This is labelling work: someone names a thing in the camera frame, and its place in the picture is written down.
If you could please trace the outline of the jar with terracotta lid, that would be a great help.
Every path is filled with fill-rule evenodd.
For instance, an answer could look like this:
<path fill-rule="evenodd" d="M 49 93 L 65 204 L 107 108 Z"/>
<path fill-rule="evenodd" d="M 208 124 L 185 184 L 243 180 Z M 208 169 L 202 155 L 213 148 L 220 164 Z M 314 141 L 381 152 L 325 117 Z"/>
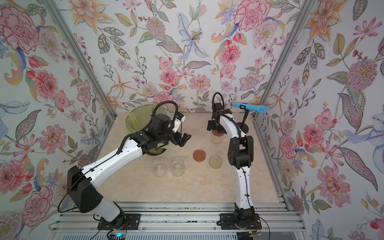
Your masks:
<path fill-rule="evenodd" d="M 180 177 L 185 173 L 185 163 L 182 159 L 173 159 L 170 163 L 170 171 L 175 177 Z"/>
<path fill-rule="evenodd" d="M 219 133 L 216 130 L 212 130 L 212 135 L 211 135 L 211 142 L 214 144 L 220 144 L 223 142 L 224 139 L 224 133 Z"/>

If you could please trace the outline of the terracotta jar lid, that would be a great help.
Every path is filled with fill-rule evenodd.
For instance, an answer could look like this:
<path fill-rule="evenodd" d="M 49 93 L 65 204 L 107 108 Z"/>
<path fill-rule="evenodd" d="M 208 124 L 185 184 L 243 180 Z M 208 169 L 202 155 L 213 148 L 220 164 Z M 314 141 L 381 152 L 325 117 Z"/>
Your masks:
<path fill-rule="evenodd" d="M 206 153 L 204 150 L 198 149 L 193 152 L 193 159 L 196 162 L 203 162 L 206 159 Z"/>

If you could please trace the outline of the beige jar lid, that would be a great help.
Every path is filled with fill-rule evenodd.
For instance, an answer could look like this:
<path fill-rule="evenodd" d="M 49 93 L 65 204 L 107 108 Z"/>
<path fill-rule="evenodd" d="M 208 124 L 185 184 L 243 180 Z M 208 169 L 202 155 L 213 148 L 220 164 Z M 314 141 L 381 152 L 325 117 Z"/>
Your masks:
<path fill-rule="evenodd" d="M 219 169 L 223 164 L 223 160 L 220 156 L 211 156 L 209 159 L 209 165 L 213 169 Z"/>

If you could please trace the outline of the clear jar with rice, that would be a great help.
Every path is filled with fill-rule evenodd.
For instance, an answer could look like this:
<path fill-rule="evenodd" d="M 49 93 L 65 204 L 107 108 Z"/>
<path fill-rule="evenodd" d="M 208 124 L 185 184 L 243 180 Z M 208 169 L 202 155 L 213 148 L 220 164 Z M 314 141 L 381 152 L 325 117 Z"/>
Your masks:
<path fill-rule="evenodd" d="M 151 170 L 156 177 L 161 178 L 167 173 L 167 164 L 164 160 L 155 159 L 151 163 Z"/>

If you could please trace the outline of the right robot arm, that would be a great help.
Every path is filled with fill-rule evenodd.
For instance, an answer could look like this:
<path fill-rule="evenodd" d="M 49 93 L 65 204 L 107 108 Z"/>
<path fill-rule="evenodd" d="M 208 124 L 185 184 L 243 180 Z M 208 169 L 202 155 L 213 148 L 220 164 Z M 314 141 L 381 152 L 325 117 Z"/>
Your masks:
<path fill-rule="evenodd" d="M 251 197 L 251 166 L 254 160 L 254 139 L 235 122 L 232 111 L 225 108 L 224 97 L 216 92 L 212 99 L 212 117 L 207 130 L 230 137 L 228 161 L 236 176 L 236 200 L 232 214 L 221 215 L 219 226 L 224 229 L 261 230 L 260 217 Z"/>

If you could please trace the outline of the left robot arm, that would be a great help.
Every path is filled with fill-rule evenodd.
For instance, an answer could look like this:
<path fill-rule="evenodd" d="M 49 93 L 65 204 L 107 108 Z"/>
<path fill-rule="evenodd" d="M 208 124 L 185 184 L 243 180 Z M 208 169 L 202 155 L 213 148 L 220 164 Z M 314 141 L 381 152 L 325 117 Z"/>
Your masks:
<path fill-rule="evenodd" d="M 98 187 L 117 170 L 131 161 L 152 151 L 158 151 L 168 144 L 183 147 L 191 138 L 182 134 L 181 127 L 185 116 L 178 110 L 170 118 L 158 114 L 163 105 L 178 107 L 174 101 L 164 101 L 155 106 L 150 121 L 139 131 L 126 135 L 120 146 L 100 160 L 79 168 L 74 166 L 68 170 L 67 192 L 81 213 L 93 213 L 106 221 L 114 230 L 124 228 L 129 220 L 121 207 L 109 201 L 98 192 Z"/>

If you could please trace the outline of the blue microphone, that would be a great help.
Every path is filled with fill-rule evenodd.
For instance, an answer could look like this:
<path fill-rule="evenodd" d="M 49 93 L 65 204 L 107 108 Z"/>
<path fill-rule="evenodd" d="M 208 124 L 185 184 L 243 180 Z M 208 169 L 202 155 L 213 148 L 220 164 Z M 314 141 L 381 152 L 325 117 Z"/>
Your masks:
<path fill-rule="evenodd" d="M 258 113 L 266 113 L 268 111 L 268 107 L 263 105 L 249 105 L 244 103 L 233 103 L 233 107 L 239 108 L 241 110 L 249 110 L 255 111 Z"/>

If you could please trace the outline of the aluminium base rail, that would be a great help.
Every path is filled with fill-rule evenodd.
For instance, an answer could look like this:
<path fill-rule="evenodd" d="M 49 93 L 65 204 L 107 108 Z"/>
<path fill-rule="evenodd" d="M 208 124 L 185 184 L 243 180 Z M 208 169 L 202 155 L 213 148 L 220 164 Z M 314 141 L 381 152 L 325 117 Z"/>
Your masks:
<path fill-rule="evenodd" d="M 234 210 L 233 203 L 134 203 L 119 202 L 127 214 L 141 216 L 139 234 L 164 232 L 220 232 L 217 225 L 220 214 Z M 262 223 L 258 239 L 276 239 L 278 234 L 293 234 L 296 240 L 307 240 L 309 235 L 302 217 L 290 210 L 285 202 L 277 204 L 254 204 Z M 97 221 L 92 214 L 79 211 L 60 214 L 49 226 L 50 239 L 60 239 L 65 233 L 97 233 Z"/>

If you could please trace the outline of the right aluminium corner post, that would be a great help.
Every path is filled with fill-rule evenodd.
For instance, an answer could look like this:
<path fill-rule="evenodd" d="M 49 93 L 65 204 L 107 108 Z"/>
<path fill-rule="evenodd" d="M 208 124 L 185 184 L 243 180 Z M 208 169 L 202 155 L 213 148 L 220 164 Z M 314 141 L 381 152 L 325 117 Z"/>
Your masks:
<path fill-rule="evenodd" d="M 280 56 L 277 59 L 276 65 L 272 71 L 272 74 L 265 84 L 265 88 L 262 91 L 261 99 L 259 101 L 259 106 L 260 105 L 267 105 L 267 100 L 269 98 L 269 95 L 271 91 L 273 90 L 273 87 L 275 83 L 278 81 L 278 77 L 284 68 L 289 55 L 291 54 L 291 51 L 294 48 L 295 42 L 304 26 L 304 21 L 307 19 L 307 17 L 310 15 L 311 9 L 313 5 L 315 4 L 316 1 L 313 0 L 307 0 L 307 1 L 302 1 L 303 5 L 300 8 L 300 10 L 297 12 L 297 18 L 294 22 L 294 25 L 291 29 L 291 35 L 288 38 L 287 42 L 285 43 L 282 52 Z"/>

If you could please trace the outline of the aluminium corner post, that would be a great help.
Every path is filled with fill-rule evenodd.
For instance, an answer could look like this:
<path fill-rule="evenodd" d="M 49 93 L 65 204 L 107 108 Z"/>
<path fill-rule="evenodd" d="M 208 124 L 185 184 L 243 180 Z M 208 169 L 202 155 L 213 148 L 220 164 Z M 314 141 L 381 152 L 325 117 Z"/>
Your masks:
<path fill-rule="evenodd" d="M 294 48 L 295 42 L 304 26 L 304 21 L 307 19 L 307 17 L 310 15 L 311 9 L 313 5 L 315 4 L 316 1 L 313 0 L 307 0 L 307 1 L 302 1 L 303 5 L 300 8 L 300 10 L 297 12 L 297 18 L 294 22 L 294 25 L 291 29 L 291 35 L 288 38 L 287 42 L 285 43 L 282 52 L 280 56 L 277 59 L 276 65 L 272 71 L 272 74 L 265 84 L 265 88 L 262 91 L 261 99 L 259 101 L 259 106 L 260 105 L 267 105 L 267 100 L 269 98 L 269 95 L 271 91 L 273 90 L 273 87 L 275 83 L 278 81 L 278 77 L 284 68 L 289 55 L 291 54 L 291 51 Z"/>
<path fill-rule="evenodd" d="M 99 95 L 106 112 L 111 115 L 113 120 L 115 120 L 117 117 L 116 111 L 113 110 L 110 102 L 108 101 L 106 94 L 104 93 L 97 77 L 94 74 L 94 71 L 90 67 L 83 54 L 82 48 L 78 45 L 72 31 L 70 30 L 63 15 L 60 13 L 60 10 L 55 1 L 42 0 L 42 3 L 47 9 L 48 13 L 51 14 L 53 21 L 58 25 L 60 33 L 64 35 L 64 39 L 67 41 L 71 50 L 74 52 L 74 56 L 76 57 L 79 66 L 86 73 L 87 77 L 89 77 L 91 85 L 94 87 L 95 92 Z"/>

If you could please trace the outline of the left aluminium corner post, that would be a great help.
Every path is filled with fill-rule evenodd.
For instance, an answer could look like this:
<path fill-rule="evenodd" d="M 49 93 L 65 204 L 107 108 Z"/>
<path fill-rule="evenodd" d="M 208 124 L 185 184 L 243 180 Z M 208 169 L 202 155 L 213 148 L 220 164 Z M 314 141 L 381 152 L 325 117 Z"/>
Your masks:
<path fill-rule="evenodd" d="M 79 66 L 86 73 L 87 77 L 89 77 L 91 85 L 94 87 L 95 92 L 99 95 L 106 112 L 111 115 L 113 120 L 115 120 L 117 117 L 116 111 L 113 110 L 110 102 L 108 101 L 106 94 L 104 93 L 97 77 L 94 74 L 94 71 L 90 67 L 83 54 L 82 48 L 78 45 L 72 31 L 70 30 L 63 15 L 60 13 L 60 10 L 55 1 L 42 0 L 42 3 L 47 9 L 48 13 L 51 14 L 53 21 L 58 25 L 60 33 L 64 35 L 64 39 L 67 41 L 71 50 L 74 52 L 74 56 L 76 57 Z"/>

